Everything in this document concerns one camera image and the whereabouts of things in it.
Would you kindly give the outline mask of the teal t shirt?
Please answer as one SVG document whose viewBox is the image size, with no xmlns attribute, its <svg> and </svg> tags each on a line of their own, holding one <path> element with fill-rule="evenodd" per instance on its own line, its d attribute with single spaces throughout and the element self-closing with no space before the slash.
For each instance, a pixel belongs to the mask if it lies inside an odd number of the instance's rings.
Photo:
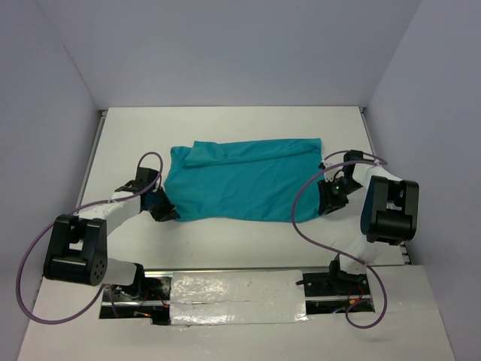
<svg viewBox="0 0 481 361">
<path fill-rule="evenodd" d="M 195 141 L 171 148 L 164 188 L 181 222 L 305 222 L 319 216 L 319 191 L 308 181 L 321 160 L 319 138 Z"/>
</svg>

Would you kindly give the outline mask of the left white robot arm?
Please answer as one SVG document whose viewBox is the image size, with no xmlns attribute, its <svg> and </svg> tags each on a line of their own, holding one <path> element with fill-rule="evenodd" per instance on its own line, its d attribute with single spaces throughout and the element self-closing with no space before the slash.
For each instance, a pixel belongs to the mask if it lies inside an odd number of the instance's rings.
<svg viewBox="0 0 481 361">
<path fill-rule="evenodd" d="M 119 286 L 129 299 L 141 298 L 147 291 L 144 267 L 110 258 L 107 238 L 142 212 L 156 222 L 180 218 L 160 181 L 159 171 L 139 166 L 135 179 L 117 188 L 112 199 L 57 217 L 44 260 L 44 277 L 90 286 Z"/>
</svg>

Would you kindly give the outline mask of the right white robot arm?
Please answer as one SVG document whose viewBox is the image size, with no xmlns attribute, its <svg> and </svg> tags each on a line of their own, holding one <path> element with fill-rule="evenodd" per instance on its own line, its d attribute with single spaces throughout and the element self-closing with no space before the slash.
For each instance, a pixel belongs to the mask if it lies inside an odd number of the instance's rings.
<svg viewBox="0 0 481 361">
<path fill-rule="evenodd" d="M 367 190 L 360 217 L 360 234 L 346 255 L 338 254 L 329 265 L 327 286 L 343 294 L 359 282 L 368 265 L 388 246 L 410 241 L 416 234 L 419 185 L 386 171 L 383 161 L 360 150 L 342 152 L 344 165 L 328 171 L 317 182 L 319 215 L 344 208 L 348 196 L 361 188 Z"/>
</svg>

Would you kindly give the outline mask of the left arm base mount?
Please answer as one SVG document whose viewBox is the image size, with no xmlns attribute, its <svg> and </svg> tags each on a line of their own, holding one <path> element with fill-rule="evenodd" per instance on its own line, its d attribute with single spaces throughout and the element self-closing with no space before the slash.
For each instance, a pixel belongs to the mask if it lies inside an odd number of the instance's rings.
<svg viewBox="0 0 481 361">
<path fill-rule="evenodd" d="M 101 320 L 146 319 L 167 326 L 170 318 L 172 275 L 147 272 L 138 287 L 112 286 L 101 298 Z"/>
</svg>

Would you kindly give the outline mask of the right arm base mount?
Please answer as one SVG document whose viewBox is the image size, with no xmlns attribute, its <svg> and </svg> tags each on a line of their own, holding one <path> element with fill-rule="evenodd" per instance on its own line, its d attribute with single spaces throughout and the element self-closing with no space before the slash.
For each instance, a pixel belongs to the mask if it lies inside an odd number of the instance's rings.
<svg viewBox="0 0 481 361">
<path fill-rule="evenodd" d="M 362 301 L 352 312 L 372 312 L 371 290 L 366 274 L 351 275 L 340 269 L 336 256 L 323 272 L 303 273 L 296 282 L 304 289 L 306 312 L 314 314 L 343 314 L 350 305 Z"/>
</svg>

